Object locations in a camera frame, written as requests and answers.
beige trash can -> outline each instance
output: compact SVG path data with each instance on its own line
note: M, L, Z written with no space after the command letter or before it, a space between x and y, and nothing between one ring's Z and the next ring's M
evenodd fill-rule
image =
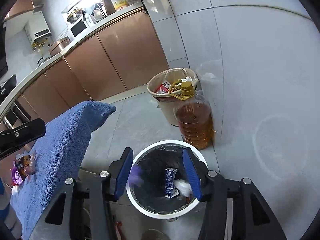
M183 79L187 76L193 78L192 85L193 87L196 87L198 84L197 75L189 68L173 68L165 70L154 76L147 86L148 92L157 100L158 105L168 122L174 126L178 126L178 121L174 117L173 109L180 100L168 93L156 94L156 91L165 80L172 84L178 79ZM173 92L175 95L179 95L180 93L180 90Z

silver bolt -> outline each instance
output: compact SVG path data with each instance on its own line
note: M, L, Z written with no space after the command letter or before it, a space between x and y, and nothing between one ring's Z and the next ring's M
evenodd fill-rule
M65 180L65 184L67 184L67 185L70 185L70 184L72 184L73 183L73 178L67 178L66 180Z
M104 177L106 177L106 176L109 175L109 172L107 172L107 171L101 171L99 175L100 175L100 177L104 178Z
M215 176L217 176L217 173L215 171L208 171L208 176L215 177Z
M251 179L249 179L249 178L244 178L242 181L243 181L243 183L246 184L246 185L251 184Z

plastic bottle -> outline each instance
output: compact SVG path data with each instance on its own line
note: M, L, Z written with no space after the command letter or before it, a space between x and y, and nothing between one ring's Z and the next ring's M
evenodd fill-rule
M180 86L181 102L174 109L174 116L182 138L198 150L206 148L213 136L213 123L209 102L196 93L191 82L183 82Z

red food wrapper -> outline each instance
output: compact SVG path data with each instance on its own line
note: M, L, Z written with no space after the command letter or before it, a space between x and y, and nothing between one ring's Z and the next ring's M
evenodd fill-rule
M171 84L165 80L161 86L158 88L157 90L157 94L164 94L164 93L167 93L169 91L169 88L171 87Z

countertop edge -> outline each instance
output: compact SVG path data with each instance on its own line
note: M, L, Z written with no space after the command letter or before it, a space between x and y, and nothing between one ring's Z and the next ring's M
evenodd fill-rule
M126 8L123 8L120 11L117 11L107 16L105 19L101 20L91 28L88 28L87 30L82 31L65 49L63 49L62 52L53 56L44 64L40 65L34 71L32 71L19 84L17 84L17 86L10 92L10 94L0 104L0 120L1 121L3 120L11 104L14 102L15 99L17 99L17 95L20 96L22 94L20 91L21 90L24 91L26 87L30 86L36 79L38 79L42 74L44 74L50 67L52 67L59 60L63 59L64 55L71 52L78 45L80 45L82 42L84 42L85 40L93 36L100 29L107 27L106 25L108 25L114 19L121 17L124 14L130 13L131 11L136 10L138 8L143 8L142 2L132 4Z

